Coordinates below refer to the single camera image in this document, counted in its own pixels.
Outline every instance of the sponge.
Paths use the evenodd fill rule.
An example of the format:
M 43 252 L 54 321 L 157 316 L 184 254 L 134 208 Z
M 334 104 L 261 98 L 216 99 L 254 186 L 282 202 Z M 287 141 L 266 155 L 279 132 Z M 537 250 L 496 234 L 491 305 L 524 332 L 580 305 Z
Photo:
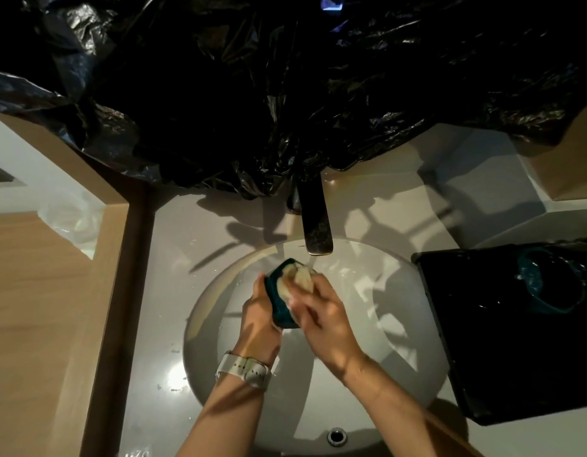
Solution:
M 312 274 L 314 274 L 312 269 L 293 258 L 289 258 L 265 277 L 266 292 L 272 303 L 272 320 L 277 327 L 299 328 L 289 311 L 291 294 L 283 282 L 283 278 L 287 277 L 303 289 L 312 292 L 314 290 Z

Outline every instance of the person's hand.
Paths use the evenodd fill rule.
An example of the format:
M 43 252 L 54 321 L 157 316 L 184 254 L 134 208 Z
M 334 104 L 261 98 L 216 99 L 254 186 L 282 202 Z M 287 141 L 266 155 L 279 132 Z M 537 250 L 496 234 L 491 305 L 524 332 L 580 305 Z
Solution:
M 281 349 L 282 330 L 272 322 L 272 304 L 266 293 L 264 275 L 253 284 L 253 295 L 243 306 L 238 342 L 233 354 L 253 358 L 272 368 Z
M 342 300 L 327 277 L 314 275 L 315 293 L 285 280 L 291 292 L 289 309 L 304 331 L 313 353 L 339 379 L 365 359 L 365 353 L 352 333 Z

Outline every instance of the person's right arm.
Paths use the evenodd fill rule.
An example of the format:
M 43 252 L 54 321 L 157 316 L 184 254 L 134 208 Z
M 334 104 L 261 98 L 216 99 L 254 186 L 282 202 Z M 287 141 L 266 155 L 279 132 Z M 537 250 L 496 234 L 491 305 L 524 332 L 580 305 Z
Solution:
M 357 397 L 390 451 L 397 457 L 481 457 L 363 353 L 334 288 L 323 275 L 313 281 L 314 294 L 286 282 L 291 312 L 313 352 Z

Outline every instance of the sink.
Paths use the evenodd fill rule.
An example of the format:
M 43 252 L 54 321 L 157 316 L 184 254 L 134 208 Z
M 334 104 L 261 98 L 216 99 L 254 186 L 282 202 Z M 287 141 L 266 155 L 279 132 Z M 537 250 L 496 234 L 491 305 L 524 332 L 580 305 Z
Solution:
M 429 406 L 448 364 L 418 271 L 370 245 L 334 239 L 334 252 L 309 256 L 297 240 L 259 250 L 216 277 L 193 306 L 184 335 L 187 380 L 204 403 L 223 353 L 238 338 L 242 306 L 258 272 L 294 258 L 325 274 L 342 298 L 359 345 L 419 403 Z M 284 454 L 350 452 L 381 441 L 358 401 L 315 359 L 299 329 L 285 330 L 265 395 L 256 445 Z M 330 430 L 348 439 L 335 447 Z

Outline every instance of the person's right hand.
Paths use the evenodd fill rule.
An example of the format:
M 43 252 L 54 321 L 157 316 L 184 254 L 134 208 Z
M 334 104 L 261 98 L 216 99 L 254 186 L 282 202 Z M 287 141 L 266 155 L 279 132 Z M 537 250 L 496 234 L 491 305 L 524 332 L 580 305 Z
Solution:
M 304 331 L 312 352 L 342 380 L 347 368 L 362 361 L 365 354 L 352 333 L 344 304 L 327 277 L 317 274 L 312 280 L 315 293 L 285 280 L 291 292 L 289 309 Z

